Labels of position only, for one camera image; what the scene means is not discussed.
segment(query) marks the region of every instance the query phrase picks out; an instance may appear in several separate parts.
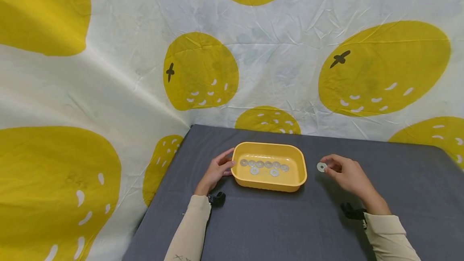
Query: metal washer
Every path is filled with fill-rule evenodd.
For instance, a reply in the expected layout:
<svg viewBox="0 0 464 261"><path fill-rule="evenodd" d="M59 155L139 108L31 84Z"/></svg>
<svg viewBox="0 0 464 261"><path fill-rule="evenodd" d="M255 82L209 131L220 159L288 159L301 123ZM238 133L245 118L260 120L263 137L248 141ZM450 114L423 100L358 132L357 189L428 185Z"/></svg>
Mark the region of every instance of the metal washer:
<svg viewBox="0 0 464 261"><path fill-rule="evenodd" d="M252 175L257 175L257 174L259 173L258 167L252 167L252 168L250 169L250 173L251 173Z"/></svg>
<svg viewBox="0 0 464 261"><path fill-rule="evenodd" d="M324 169L327 167L327 164L320 162L317 164L317 170L320 172L324 172Z"/></svg>
<svg viewBox="0 0 464 261"><path fill-rule="evenodd" d="M279 176L279 171L276 169L271 169L271 175L274 177Z"/></svg>

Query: right hand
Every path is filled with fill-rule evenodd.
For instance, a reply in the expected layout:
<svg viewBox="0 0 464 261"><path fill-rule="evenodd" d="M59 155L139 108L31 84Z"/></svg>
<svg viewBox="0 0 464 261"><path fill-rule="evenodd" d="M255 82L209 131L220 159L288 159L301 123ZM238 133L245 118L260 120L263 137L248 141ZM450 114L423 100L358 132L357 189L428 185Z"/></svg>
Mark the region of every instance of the right hand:
<svg viewBox="0 0 464 261"><path fill-rule="evenodd" d="M324 172L338 182L343 189L357 195L366 206L368 213L372 215L392 214L387 202L375 190L357 161L330 154L324 156L321 162L327 164Z"/></svg>
<svg viewBox="0 0 464 261"><path fill-rule="evenodd" d="M361 199L376 192L357 161L331 154L324 156L321 162L327 164L324 172L346 191L357 195Z"/></svg>

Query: gray tablecloth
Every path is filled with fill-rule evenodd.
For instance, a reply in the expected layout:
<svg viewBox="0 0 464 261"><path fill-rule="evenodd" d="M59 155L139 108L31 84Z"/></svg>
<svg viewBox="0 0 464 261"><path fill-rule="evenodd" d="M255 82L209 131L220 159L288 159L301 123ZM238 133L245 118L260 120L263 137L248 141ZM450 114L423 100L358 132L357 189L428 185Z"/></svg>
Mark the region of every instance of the gray tablecloth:
<svg viewBox="0 0 464 261"><path fill-rule="evenodd" d="M177 152L123 260L163 260L190 196L211 159L240 142L290 144L304 154L308 180L296 193L237 185L207 227L204 261L375 260L360 221L340 203L360 206L316 164L336 153L359 161L422 261L464 260L464 173L442 150L423 145L192 127Z"/></svg>

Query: finger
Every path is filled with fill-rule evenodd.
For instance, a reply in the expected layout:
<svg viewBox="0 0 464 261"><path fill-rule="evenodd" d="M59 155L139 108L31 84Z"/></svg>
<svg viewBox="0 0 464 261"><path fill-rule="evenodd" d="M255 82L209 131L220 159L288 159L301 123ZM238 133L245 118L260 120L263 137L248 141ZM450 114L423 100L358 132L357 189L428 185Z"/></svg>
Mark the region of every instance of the finger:
<svg viewBox="0 0 464 261"><path fill-rule="evenodd" d="M223 159L223 158L226 157L228 154L230 154L234 149L235 149L235 147L232 147L232 148L229 149L228 151L222 152L220 155L218 155L216 158L214 158L214 161L216 161L217 163L219 163L219 161L220 161L221 159Z"/></svg>
<svg viewBox="0 0 464 261"><path fill-rule="evenodd" d="M338 178L341 176L340 173L331 169L329 166L324 169L324 172L327 173L331 178L338 182Z"/></svg>
<svg viewBox="0 0 464 261"><path fill-rule="evenodd" d="M337 155L337 154L330 154L330 155L327 155L327 156L324 156L323 158L321 158L321 162L337 161L340 164L343 164L344 162L346 162L348 160L349 160L349 158L342 157L342 156Z"/></svg>
<svg viewBox="0 0 464 261"><path fill-rule="evenodd" d="M222 172L225 172L226 170L232 168L234 165L235 165L235 161L228 161L228 162L224 163L222 166L220 166L219 169Z"/></svg>
<svg viewBox="0 0 464 261"><path fill-rule="evenodd" d="M327 166L329 166L331 169L335 170L336 172L342 172L342 166L338 162L330 161L327 163Z"/></svg>
<svg viewBox="0 0 464 261"><path fill-rule="evenodd" d="M223 159L221 159L219 161L219 165L222 166L224 163L228 162L228 161L232 161L232 157L224 157Z"/></svg>

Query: wrinkled fabric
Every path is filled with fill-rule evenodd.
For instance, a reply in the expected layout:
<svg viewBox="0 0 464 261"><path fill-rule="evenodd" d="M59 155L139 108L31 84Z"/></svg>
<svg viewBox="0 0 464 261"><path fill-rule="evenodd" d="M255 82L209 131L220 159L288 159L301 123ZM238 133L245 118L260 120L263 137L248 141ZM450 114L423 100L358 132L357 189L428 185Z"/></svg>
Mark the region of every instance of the wrinkled fabric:
<svg viewBox="0 0 464 261"><path fill-rule="evenodd" d="M191 124L464 168L462 1L0 0L0 257L119 260Z"/></svg>

